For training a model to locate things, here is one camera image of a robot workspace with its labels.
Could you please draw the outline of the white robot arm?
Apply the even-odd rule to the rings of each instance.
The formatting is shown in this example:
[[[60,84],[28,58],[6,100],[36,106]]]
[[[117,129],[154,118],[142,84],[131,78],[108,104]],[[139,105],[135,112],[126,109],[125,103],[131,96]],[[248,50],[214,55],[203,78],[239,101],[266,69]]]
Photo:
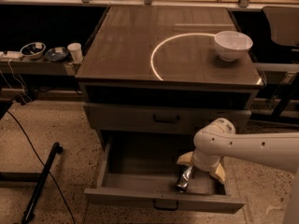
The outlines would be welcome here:
[[[221,183],[225,172],[221,157],[250,161],[295,173],[290,202],[282,224],[298,224],[299,216],[299,133],[236,134],[225,118],[212,121],[193,137],[195,150],[178,157],[178,165],[208,172]]]

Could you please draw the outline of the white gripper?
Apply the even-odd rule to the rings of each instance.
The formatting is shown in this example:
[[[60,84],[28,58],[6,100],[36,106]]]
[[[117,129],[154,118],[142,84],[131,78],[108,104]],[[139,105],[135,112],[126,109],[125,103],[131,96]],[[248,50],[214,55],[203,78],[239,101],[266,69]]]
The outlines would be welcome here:
[[[177,159],[177,164],[185,166],[194,165],[201,171],[209,172],[213,178],[224,185],[226,173],[220,164],[220,159],[218,156],[211,156],[196,149],[194,152],[191,151],[180,155]]]

